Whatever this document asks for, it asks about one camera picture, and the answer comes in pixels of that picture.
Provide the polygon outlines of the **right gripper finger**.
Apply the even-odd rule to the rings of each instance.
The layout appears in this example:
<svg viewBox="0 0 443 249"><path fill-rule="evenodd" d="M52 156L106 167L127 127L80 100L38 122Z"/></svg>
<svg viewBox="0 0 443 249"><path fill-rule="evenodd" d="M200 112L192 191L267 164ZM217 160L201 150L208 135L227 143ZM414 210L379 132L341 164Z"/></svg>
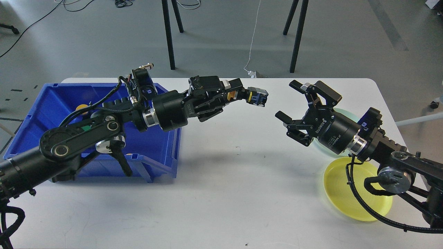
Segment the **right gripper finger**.
<svg viewBox="0 0 443 249"><path fill-rule="evenodd" d="M288 132L305 130L305 125L302 124L302 120L293 120L282 111L278 111L275 117L283 122L283 126L286 127Z"/></svg>
<svg viewBox="0 0 443 249"><path fill-rule="evenodd" d="M292 80L289 86L304 94L310 108L332 108L342 100L342 95L322 81L317 81L315 84L301 84L297 80Z"/></svg>

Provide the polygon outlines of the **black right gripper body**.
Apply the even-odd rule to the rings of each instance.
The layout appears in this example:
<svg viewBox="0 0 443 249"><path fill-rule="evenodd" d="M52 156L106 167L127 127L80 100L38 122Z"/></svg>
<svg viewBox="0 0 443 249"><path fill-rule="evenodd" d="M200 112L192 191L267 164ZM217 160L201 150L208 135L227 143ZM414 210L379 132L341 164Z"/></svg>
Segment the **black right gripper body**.
<svg viewBox="0 0 443 249"><path fill-rule="evenodd" d="M314 138L329 150L340 154L359 132L359 125L334 110L342 99L340 94L322 94L326 100L323 104L320 94L309 91L305 93L308 110L302 120L286 118L287 135L304 146L309 146Z"/></svg>

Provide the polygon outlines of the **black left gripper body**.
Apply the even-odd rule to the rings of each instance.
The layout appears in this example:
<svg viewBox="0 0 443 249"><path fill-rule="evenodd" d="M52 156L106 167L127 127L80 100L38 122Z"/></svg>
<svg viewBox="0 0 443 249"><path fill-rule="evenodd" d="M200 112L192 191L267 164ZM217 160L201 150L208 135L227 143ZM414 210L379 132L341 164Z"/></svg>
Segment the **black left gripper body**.
<svg viewBox="0 0 443 249"><path fill-rule="evenodd" d="M188 118L204 122L223 112L227 90L228 83L217 76L191 77L187 91L173 90L152 99L152 122L165 132L186 126Z"/></svg>

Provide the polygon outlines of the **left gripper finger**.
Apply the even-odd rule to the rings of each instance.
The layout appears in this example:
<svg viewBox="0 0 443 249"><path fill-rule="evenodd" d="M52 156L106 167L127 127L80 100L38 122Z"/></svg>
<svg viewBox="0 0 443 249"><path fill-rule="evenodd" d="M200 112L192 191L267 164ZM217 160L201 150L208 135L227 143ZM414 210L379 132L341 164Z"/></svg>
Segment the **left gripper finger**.
<svg viewBox="0 0 443 249"><path fill-rule="evenodd" d="M245 98L245 88L240 79L222 80L223 84L223 101L236 101Z"/></svg>

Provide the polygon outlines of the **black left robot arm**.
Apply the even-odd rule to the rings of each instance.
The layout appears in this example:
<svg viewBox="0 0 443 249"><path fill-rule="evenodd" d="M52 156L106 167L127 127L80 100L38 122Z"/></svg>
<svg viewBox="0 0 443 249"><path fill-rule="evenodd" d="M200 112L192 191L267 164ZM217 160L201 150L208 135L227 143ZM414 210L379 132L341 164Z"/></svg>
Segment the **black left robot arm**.
<svg viewBox="0 0 443 249"><path fill-rule="evenodd" d="M123 155L124 124L131 122L140 132L151 126L165 131L181 128L189 118L204 122L237 100L255 104L256 90L245 88L240 79L217 76L189 79L189 89L159 94L148 71L140 66L94 104L70 113L61 124L46 131L37 147L1 163L1 203L24 192L35 195L35 187L51 178L73 179L79 170L100 154L116 159L126 176L133 172Z"/></svg>

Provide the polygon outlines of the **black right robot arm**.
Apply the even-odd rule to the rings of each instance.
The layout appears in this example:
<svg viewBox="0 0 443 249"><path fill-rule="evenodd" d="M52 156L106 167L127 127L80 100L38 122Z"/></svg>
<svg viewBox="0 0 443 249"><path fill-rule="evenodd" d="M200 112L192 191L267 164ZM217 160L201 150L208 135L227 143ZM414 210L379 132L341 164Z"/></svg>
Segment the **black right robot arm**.
<svg viewBox="0 0 443 249"><path fill-rule="evenodd" d="M303 94L308 110L301 120L293 120L279 111L275 116L283 121L287 136L304 146L316 138L336 154L350 151L351 162L345 167L348 185L361 206L379 221L404 231L441 234L443 225L442 208L442 164L421 158L420 153L408 153L405 146L390 140L381 129L382 115L379 110L369 108L364 116L354 122L334 110L342 96L321 81L301 84L297 80L289 86ZM353 166L372 159L380 164L377 176L364 180L365 189L377 196L397 195L422 213L430 225L416 227L394 222L364 202L353 181Z"/></svg>

